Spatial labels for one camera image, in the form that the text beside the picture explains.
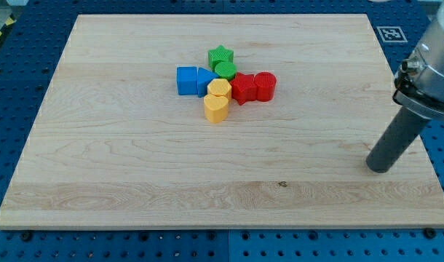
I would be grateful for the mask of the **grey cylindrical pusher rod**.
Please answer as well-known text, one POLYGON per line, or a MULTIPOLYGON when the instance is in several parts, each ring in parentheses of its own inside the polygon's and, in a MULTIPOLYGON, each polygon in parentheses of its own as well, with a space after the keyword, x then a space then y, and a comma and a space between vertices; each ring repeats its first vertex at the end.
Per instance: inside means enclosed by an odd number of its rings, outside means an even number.
POLYGON ((377 173, 387 172, 428 122, 429 119, 402 107, 367 156, 368 168, 377 173))

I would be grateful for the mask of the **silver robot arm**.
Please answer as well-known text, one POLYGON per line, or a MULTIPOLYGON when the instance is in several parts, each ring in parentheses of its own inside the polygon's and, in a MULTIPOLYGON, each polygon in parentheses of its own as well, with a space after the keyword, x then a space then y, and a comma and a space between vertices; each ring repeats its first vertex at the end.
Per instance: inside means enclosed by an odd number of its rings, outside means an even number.
POLYGON ((365 163, 387 172, 427 123, 444 121, 444 2, 395 74, 394 102, 401 106, 365 163))

